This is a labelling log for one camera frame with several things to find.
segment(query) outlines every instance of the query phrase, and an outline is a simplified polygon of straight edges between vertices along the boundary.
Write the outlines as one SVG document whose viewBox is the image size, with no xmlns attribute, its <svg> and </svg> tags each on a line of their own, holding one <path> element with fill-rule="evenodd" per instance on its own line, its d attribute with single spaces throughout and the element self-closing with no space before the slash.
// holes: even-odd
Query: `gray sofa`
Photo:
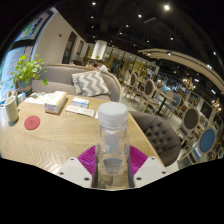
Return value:
<svg viewBox="0 0 224 224">
<path fill-rule="evenodd" d="M 64 64 L 46 64 L 44 66 L 47 72 L 40 76 L 41 79 L 48 79 L 48 85 L 45 86 L 40 80 L 32 81 L 33 91 L 52 93 L 55 91 L 66 91 L 68 95 L 77 95 L 73 86 L 72 74 L 88 72 L 93 69 Z M 119 101 L 121 94 L 121 85 L 117 78 L 111 73 L 101 72 L 104 82 L 110 90 L 110 96 L 99 95 L 94 98 Z"/>
</svg>

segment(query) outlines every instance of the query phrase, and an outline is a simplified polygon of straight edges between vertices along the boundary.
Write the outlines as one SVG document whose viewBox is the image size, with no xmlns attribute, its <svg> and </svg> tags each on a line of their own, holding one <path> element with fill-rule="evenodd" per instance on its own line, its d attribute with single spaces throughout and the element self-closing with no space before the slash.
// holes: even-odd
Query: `white bottle cap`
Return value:
<svg viewBox="0 0 224 224">
<path fill-rule="evenodd" d="M 124 129 L 128 121 L 128 108 L 117 102 L 101 104 L 98 109 L 98 120 L 106 129 Z"/>
</svg>

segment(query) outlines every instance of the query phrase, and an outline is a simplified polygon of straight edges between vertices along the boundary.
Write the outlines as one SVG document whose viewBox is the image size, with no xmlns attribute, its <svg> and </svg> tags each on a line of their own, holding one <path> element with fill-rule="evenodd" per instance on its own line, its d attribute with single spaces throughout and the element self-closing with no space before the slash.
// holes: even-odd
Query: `patterned pillow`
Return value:
<svg viewBox="0 0 224 224">
<path fill-rule="evenodd" d="M 82 90 L 82 96 L 98 96 L 101 94 L 109 94 L 100 71 L 91 71 L 88 74 L 76 76 L 78 85 Z"/>
<path fill-rule="evenodd" d="M 79 94 L 82 93 L 82 90 L 80 89 L 79 84 L 78 84 L 78 81 L 77 81 L 77 79 L 76 79 L 76 77 L 77 77 L 78 75 L 80 75 L 80 73 L 79 73 L 79 74 L 72 74 L 73 85 L 74 85 L 74 87 L 75 87 L 75 92 L 76 92 L 77 95 L 79 95 Z"/>
</svg>

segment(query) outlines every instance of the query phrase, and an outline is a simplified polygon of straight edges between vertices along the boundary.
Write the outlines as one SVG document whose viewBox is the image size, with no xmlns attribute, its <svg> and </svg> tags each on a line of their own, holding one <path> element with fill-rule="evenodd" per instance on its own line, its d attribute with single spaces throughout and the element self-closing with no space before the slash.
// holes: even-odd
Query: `purple placemat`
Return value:
<svg viewBox="0 0 224 224">
<path fill-rule="evenodd" d="M 144 162 L 147 160 L 147 156 L 139 151 L 134 146 L 130 145 L 130 168 L 131 174 L 134 176 L 136 172 L 141 168 Z M 96 168 L 96 155 L 95 155 L 95 146 L 87 149 L 84 153 L 82 153 L 78 160 L 82 163 L 82 165 L 88 170 L 88 172 L 94 176 L 95 168 Z"/>
</svg>

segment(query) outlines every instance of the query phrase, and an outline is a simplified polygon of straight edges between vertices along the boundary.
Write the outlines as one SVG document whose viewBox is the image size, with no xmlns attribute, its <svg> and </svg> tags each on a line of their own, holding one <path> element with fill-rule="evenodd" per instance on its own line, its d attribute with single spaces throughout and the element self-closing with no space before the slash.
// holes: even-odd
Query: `black ceiling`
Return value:
<svg viewBox="0 0 224 224">
<path fill-rule="evenodd" d="M 75 2 L 68 0 L 56 6 L 56 9 L 86 42 L 105 40 L 109 46 L 114 45 L 146 59 L 149 58 L 139 54 L 138 50 L 162 48 L 178 51 L 211 65 L 224 79 L 224 15 L 221 0 Z M 164 10 L 166 4 L 170 5 L 169 11 Z M 224 101 L 221 92 L 203 74 L 171 61 L 150 60 L 161 65 L 161 73 L 168 74 L 179 82 L 189 77 L 198 79 L 199 83 L 194 81 L 195 92 L 200 96 L 206 93 L 204 98 L 207 97 L 209 101 L 216 97 Z M 216 91 L 215 96 L 208 91 L 211 88 Z"/>
</svg>

